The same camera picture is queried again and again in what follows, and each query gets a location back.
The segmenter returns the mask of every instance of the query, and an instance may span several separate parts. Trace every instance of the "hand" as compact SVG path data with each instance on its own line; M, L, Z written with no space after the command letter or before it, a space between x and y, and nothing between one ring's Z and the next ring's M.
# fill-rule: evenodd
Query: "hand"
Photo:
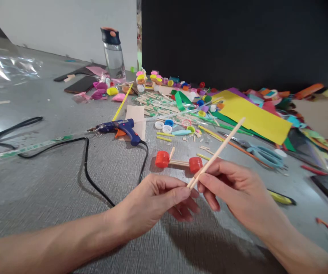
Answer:
M200 211L193 200L199 193L190 191L187 184L177 178L149 174L116 207L115 216L124 227L127 241L148 232L168 211L178 221L192 221L189 210Z
M231 213L260 238L291 226L258 174L246 167L217 159L200 175L198 191L204 194L212 210L220 210L216 196L222 199Z

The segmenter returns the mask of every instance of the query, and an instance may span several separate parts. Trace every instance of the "bottle lid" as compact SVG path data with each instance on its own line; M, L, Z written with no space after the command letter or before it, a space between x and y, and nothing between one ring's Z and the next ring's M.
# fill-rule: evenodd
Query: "bottle lid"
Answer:
M111 44L111 45L120 45L121 42L119 40L119 36L118 36L118 31L113 29L113 28L109 28L109 27L101 27L101 32L102 32L102 40L103 42L107 43L107 44Z

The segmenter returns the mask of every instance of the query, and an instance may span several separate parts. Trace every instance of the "clear plastic sheet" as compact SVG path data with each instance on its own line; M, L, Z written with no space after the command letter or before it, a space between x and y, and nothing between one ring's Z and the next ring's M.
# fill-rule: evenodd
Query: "clear plastic sheet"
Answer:
M41 67L38 60L0 55L0 88L39 79Z

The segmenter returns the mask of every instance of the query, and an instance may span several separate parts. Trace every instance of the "right hand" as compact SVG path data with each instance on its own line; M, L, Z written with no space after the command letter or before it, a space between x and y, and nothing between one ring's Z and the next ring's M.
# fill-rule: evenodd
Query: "right hand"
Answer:
M291 225L258 174L247 167L216 159L199 176L198 191L214 211L220 210L216 196L222 199L232 214L260 238L281 233Z

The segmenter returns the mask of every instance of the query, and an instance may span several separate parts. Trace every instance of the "blue glue gun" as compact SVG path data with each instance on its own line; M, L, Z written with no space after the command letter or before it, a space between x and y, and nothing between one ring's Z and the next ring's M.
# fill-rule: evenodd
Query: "blue glue gun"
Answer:
M141 139L139 135L137 135L137 133L132 129L134 125L135 124L133 119L117 120L117 121L99 124L93 130L101 133L108 133L120 129L130 137L131 145L135 147L140 143Z

